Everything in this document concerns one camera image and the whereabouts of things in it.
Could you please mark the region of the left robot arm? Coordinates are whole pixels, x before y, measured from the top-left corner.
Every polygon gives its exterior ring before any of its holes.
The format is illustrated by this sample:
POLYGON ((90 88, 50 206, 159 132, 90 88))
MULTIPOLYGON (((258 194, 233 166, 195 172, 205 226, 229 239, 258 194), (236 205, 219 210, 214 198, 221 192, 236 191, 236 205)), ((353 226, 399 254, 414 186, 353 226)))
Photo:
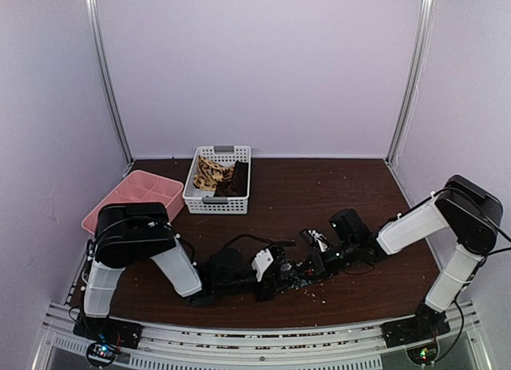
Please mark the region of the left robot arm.
POLYGON ((266 246, 250 265, 244 265, 233 241, 199 263, 195 247, 175 231, 162 203, 103 206, 87 246, 80 305, 85 330, 98 341, 114 335, 115 325, 108 317, 118 281, 128 267, 146 260, 153 261, 176 294, 193 306, 211 304, 222 296, 260 292, 279 249, 293 247, 295 242, 254 235, 248 239, 266 246))

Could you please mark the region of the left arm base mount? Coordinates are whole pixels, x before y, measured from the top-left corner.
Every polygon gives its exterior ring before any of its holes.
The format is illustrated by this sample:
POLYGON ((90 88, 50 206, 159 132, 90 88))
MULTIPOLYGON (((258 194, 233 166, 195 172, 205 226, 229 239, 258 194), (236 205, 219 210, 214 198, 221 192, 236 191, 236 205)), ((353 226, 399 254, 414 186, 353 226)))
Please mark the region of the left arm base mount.
POLYGON ((143 326, 138 323, 106 318, 78 316, 73 334, 116 348, 137 349, 143 326))

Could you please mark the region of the navy floral patterned tie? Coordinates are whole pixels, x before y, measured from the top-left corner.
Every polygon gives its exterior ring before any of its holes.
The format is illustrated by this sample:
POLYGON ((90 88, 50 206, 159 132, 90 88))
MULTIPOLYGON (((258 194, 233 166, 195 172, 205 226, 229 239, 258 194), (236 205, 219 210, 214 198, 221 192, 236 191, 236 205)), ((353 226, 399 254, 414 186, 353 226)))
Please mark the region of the navy floral patterned tie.
POLYGON ((277 292, 305 288, 331 277, 321 261, 306 259, 298 264, 285 260, 277 266, 276 288, 277 292))

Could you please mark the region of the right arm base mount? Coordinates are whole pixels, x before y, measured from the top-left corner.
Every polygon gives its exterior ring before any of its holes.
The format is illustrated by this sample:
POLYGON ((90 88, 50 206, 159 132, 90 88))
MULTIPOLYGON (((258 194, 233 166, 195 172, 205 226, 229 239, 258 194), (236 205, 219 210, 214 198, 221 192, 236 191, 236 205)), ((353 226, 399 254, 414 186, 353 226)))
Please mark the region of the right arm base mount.
POLYGON ((401 320, 386 322, 381 325, 383 338, 388 348, 415 344, 432 340, 436 336, 450 332, 446 314, 414 315, 401 320))

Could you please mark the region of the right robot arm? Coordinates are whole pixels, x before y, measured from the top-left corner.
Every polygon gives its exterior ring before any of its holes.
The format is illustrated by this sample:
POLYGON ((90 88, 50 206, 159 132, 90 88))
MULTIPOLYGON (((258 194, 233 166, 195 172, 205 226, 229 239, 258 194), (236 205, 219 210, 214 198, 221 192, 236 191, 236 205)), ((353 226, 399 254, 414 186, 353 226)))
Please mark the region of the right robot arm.
POLYGON ((339 244, 312 253, 299 274, 309 281, 329 278, 356 261, 373 265, 440 230, 451 230, 457 238, 454 252, 410 320, 410 333, 423 340, 439 327, 446 309, 492 252, 503 212, 498 198, 461 175, 374 232, 355 209, 342 209, 329 220, 339 244))

